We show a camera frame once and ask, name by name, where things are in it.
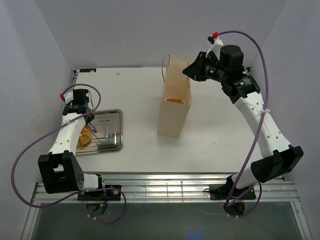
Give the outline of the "metal tongs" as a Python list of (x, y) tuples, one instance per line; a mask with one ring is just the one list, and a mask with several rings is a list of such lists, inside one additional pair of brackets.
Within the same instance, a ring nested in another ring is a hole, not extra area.
[(84, 120), (85, 120), (85, 123), (86, 123), (86, 127), (88, 128), (88, 130), (91, 132), (91, 133), (94, 133), (96, 134), (98, 131), (96, 129), (96, 127), (92, 124), (92, 121), (95, 119), (95, 115), (90, 113), (88, 115), (86, 115), (84, 117)]

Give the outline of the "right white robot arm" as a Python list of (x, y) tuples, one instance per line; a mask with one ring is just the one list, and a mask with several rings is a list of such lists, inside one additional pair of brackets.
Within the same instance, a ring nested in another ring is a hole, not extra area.
[(232, 199), (242, 195), (246, 187), (291, 172), (304, 154), (300, 146), (293, 146), (281, 133), (266, 109), (267, 99), (262, 96), (256, 80), (244, 73), (243, 58), (239, 46), (224, 45), (219, 56), (199, 52), (195, 61), (182, 71), (198, 82), (207, 79), (219, 82), (257, 139), (262, 158), (229, 178), (232, 182), (226, 185), (225, 191)]

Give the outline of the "fake croissant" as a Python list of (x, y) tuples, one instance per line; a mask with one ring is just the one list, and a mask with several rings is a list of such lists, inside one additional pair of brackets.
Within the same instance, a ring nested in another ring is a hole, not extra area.
[(89, 129), (85, 126), (79, 136), (78, 142), (76, 147), (77, 148), (82, 148), (82, 147), (86, 147), (88, 144), (90, 144), (91, 142), (91, 132), (89, 131)]

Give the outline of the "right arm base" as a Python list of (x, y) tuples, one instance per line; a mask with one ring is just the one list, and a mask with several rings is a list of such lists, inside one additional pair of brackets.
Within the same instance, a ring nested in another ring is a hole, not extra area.
[[(248, 187), (245, 187), (242, 189), (236, 188), (231, 195), (231, 200), (240, 196), (247, 189), (248, 189)], [(229, 195), (230, 190), (231, 190), (231, 187), (228, 187), (226, 184), (210, 184), (209, 187), (204, 189), (204, 192), (209, 194), (209, 198), (211, 200), (226, 200)], [(243, 196), (243, 199), (244, 200), (255, 200), (256, 199), (255, 191), (253, 189), (251, 189), (249, 192), (247, 192)]]

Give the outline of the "sesame twisted bread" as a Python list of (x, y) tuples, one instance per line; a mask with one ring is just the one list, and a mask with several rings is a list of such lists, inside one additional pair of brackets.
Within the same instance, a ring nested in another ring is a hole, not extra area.
[(177, 103), (177, 104), (185, 103), (183, 99), (179, 99), (179, 98), (167, 98), (166, 101), (171, 103)]

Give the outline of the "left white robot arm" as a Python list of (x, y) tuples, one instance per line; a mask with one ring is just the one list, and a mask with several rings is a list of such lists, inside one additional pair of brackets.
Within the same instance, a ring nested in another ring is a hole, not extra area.
[(62, 112), (63, 127), (48, 153), (38, 158), (40, 175), (48, 194), (88, 191), (95, 200), (106, 195), (101, 177), (84, 173), (75, 156), (82, 131), (95, 118), (89, 108), (89, 93), (87, 89), (74, 89), (62, 94), (66, 103)]

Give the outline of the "beige paper bag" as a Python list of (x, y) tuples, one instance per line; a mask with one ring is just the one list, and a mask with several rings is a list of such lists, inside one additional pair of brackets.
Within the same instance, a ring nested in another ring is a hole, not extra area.
[(179, 138), (191, 103), (191, 79), (183, 74), (191, 59), (167, 54), (161, 63), (163, 88), (161, 93), (157, 134)]

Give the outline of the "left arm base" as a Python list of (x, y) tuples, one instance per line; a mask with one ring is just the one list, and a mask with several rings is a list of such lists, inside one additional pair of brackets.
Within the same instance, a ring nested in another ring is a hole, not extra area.
[(121, 185), (105, 185), (105, 188), (112, 188), (111, 190), (101, 190), (96, 192), (79, 193), (77, 195), (78, 201), (120, 201), (122, 189)]

